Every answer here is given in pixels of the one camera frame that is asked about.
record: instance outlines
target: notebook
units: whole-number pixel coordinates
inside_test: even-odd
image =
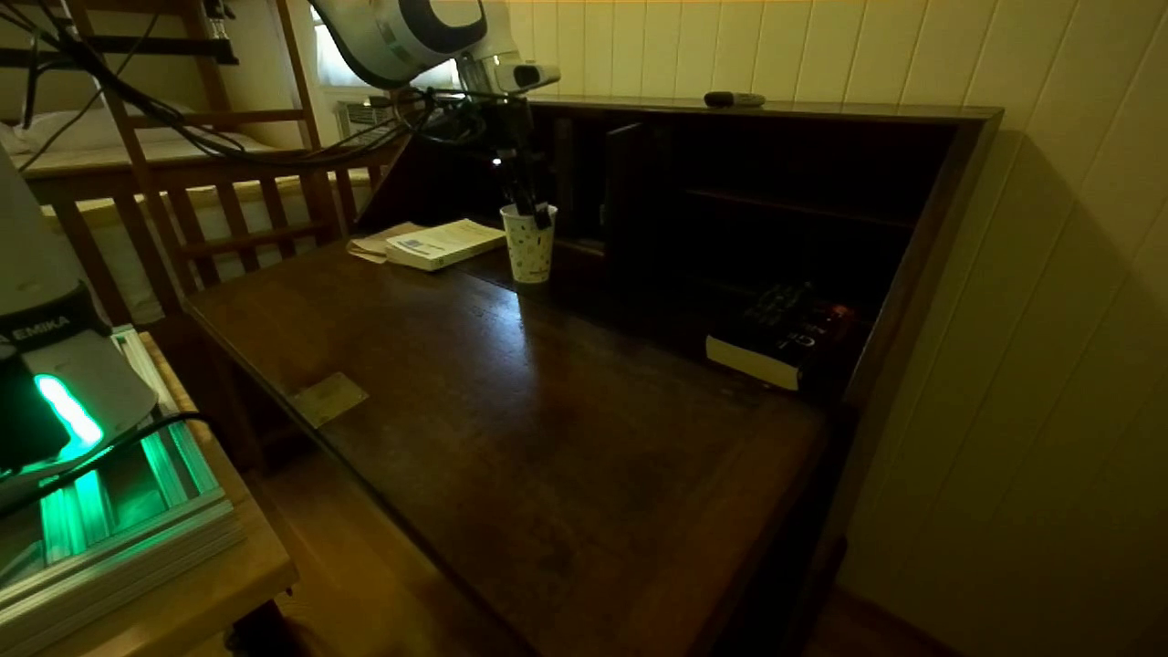
[[[391,229],[356,237],[351,254],[369,261],[402,261],[414,268],[447,268],[496,245],[504,245],[504,229],[476,217],[438,225],[398,223]]]

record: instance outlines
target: wooden floor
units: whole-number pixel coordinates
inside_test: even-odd
[[[514,654],[481,613],[323,451],[251,478],[298,562],[277,597],[314,657],[478,657]],[[837,592],[806,657],[934,657],[943,644]]]

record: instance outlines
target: cable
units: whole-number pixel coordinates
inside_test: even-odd
[[[118,74],[124,74],[133,65],[133,58],[138,55],[138,46],[151,38],[151,34],[156,30],[162,6],[151,13],[143,35],[133,43],[133,49],[120,58]],[[84,113],[104,99],[104,87],[94,87],[87,93],[87,100],[61,124],[56,127],[23,164],[20,171],[31,171],[78,120],[84,120]]]
[[[270,158],[270,154],[247,154],[239,137],[231,137],[223,132],[208,132],[204,124],[194,124],[179,108],[172,108],[169,100],[120,80],[120,68],[109,68],[106,58],[99,49],[93,49],[87,43],[81,43],[59,19],[53,19],[56,34],[42,30],[20,6],[3,6],[0,19],[26,30],[42,43],[56,46],[72,65],[87,68],[104,90],[113,90],[129,107],[138,107],[143,115],[179,132],[204,158],[247,160],[247,164],[290,160],[290,158]],[[391,90],[391,107],[386,107],[391,120],[373,124],[357,135],[347,135],[325,148],[295,154],[295,160],[298,164],[342,164],[342,160],[386,148],[402,135],[419,135],[419,137],[447,141],[447,145],[470,145],[470,141],[481,141],[481,135],[486,135],[478,108],[494,107],[494,100],[510,100],[510,99],[496,99],[496,93],[481,93],[481,90],[447,90],[447,93],[438,90],[435,93],[435,90],[398,87],[398,90]]]
[[[45,474],[45,481],[31,481],[31,491],[16,495],[9,507],[0,507],[0,519],[23,510],[26,502],[37,502],[42,495],[65,487],[72,478],[87,474],[93,468],[106,464],[113,451],[124,451],[129,445],[172,428],[172,423],[212,423],[204,411],[177,411],[177,416],[162,416],[151,420],[143,428],[133,428],[109,442],[104,442],[99,447],[93,447],[87,456],[72,458],[65,469]]]

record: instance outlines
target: white wall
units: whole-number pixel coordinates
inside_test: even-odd
[[[376,93],[376,87],[325,83],[325,77],[317,74],[317,30],[311,19],[311,4],[308,0],[285,0],[285,4],[290,4],[314,120],[317,120],[323,141],[334,145],[342,137],[341,100],[364,100],[369,93]],[[277,13],[270,0],[239,4],[239,21],[231,34],[246,65],[239,65],[239,74],[227,77],[239,107],[277,108],[295,100],[294,68],[281,49],[285,43],[277,38],[274,30],[277,30]]]
[[[295,46],[308,49],[311,46],[308,4],[304,0],[285,0],[285,4],[294,12]],[[231,6],[234,6],[234,19],[227,21],[227,35],[239,55],[239,65],[218,68],[231,108],[298,108],[277,0],[239,0]],[[304,145],[298,120],[262,120],[262,124],[247,124],[246,132],[270,145]]]
[[[1004,107],[842,583],[965,654],[1166,654],[1166,0],[514,0],[555,93]]]

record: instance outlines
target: desk surface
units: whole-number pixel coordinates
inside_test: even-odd
[[[687,654],[798,495],[826,420],[640,333],[669,318],[600,305],[567,261],[514,293],[504,253],[418,273],[342,249],[191,299],[290,408],[329,374],[364,392],[314,434],[533,650]]]

